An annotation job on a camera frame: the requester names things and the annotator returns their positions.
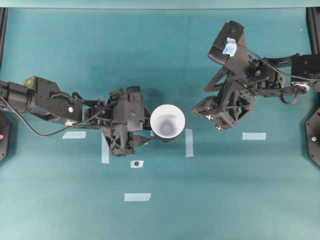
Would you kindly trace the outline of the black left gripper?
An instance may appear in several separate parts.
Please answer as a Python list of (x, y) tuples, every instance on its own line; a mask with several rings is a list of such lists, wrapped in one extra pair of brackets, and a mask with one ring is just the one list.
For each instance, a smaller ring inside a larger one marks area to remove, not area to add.
[(111, 119), (102, 128), (110, 154), (113, 157), (134, 155), (135, 148), (150, 141), (149, 137), (135, 135), (146, 123), (146, 109), (140, 86), (118, 88), (109, 94), (107, 102)]

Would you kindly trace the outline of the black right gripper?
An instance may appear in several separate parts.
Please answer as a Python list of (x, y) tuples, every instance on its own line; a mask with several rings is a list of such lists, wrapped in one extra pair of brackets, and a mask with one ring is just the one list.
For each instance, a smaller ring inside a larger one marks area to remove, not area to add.
[(193, 113), (213, 122), (218, 131), (234, 128), (256, 107), (256, 93), (235, 77), (226, 67), (221, 67), (203, 89), (217, 95), (205, 97), (192, 108)]

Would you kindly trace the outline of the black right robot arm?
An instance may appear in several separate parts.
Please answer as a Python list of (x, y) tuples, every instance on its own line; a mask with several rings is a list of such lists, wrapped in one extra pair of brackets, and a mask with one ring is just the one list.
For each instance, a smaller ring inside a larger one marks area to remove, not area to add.
[(215, 123), (219, 131), (234, 128), (250, 114), (258, 96), (278, 97), (283, 104), (293, 105), (320, 82), (319, 72), (298, 69), (308, 55), (262, 58), (246, 47), (243, 37), (217, 37), (208, 56), (217, 62), (218, 54), (224, 58), (222, 67), (203, 89), (213, 95), (201, 100), (192, 112)]

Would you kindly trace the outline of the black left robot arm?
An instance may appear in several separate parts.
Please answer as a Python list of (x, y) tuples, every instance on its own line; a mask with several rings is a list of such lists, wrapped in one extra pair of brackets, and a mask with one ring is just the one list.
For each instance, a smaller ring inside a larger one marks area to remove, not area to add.
[(114, 157), (134, 155), (137, 147), (151, 141), (150, 137), (136, 135), (151, 129), (140, 86), (113, 90), (104, 101), (84, 99), (78, 92), (68, 94), (56, 82), (38, 76), (23, 84), (1, 81), (0, 109), (18, 117), (31, 114), (63, 125), (64, 130), (101, 130)]

